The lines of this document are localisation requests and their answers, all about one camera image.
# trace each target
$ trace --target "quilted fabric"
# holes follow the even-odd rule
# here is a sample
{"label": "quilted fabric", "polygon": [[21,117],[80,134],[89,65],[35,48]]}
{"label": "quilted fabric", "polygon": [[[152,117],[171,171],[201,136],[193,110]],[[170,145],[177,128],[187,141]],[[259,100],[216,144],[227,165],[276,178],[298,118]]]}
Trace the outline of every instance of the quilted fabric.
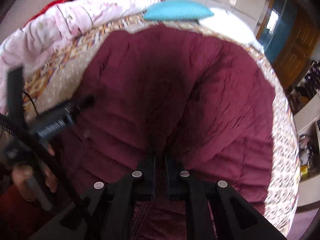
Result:
{"label": "quilted fabric", "polygon": [[189,0],[169,0],[152,5],[144,15],[148,21],[198,20],[214,16],[206,6]]}
{"label": "quilted fabric", "polygon": [[[227,180],[261,213],[271,180],[274,89],[245,50],[164,26],[111,33],[75,98],[96,105],[62,135],[78,191],[133,171],[149,145],[168,147],[202,179]],[[183,203],[161,191],[138,239],[186,239]]]}

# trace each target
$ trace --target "round metal bolt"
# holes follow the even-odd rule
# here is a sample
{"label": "round metal bolt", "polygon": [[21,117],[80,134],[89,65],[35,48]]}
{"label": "round metal bolt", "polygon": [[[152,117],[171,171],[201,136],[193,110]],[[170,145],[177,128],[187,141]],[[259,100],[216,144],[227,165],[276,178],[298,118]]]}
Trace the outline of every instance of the round metal bolt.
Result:
{"label": "round metal bolt", "polygon": [[219,187],[226,187],[226,186],[228,186],[228,183],[225,182],[224,180],[220,180],[220,181],[218,181],[218,186]]}
{"label": "round metal bolt", "polygon": [[139,178],[142,176],[142,172],[141,171],[134,171],[132,173],[132,176],[135,177],[135,178]]}
{"label": "round metal bolt", "polygon": [[183,178],[187,178],[190,176],[190,173],[188,171],[181,171],[180,176]]}
{"label": "round metal bolt", "polygon": [[104,184],[103,184],[103,182],[96,182],[96,183],[93,185],[93,187],[94,187],[95,189],[101,189],[101,188],[104,187]]}

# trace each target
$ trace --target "teal pillow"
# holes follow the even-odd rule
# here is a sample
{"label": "teal pillow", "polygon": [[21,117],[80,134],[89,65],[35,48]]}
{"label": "teal pillow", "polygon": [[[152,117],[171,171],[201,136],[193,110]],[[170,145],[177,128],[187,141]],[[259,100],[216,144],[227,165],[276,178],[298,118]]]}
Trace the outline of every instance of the teal pillow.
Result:
{"label": "teal pillow", "polygon": [[147,21],[198,20],[214,16],[210,9],[201,3],[189,0],[169,0],[156,3],[147,10]]}

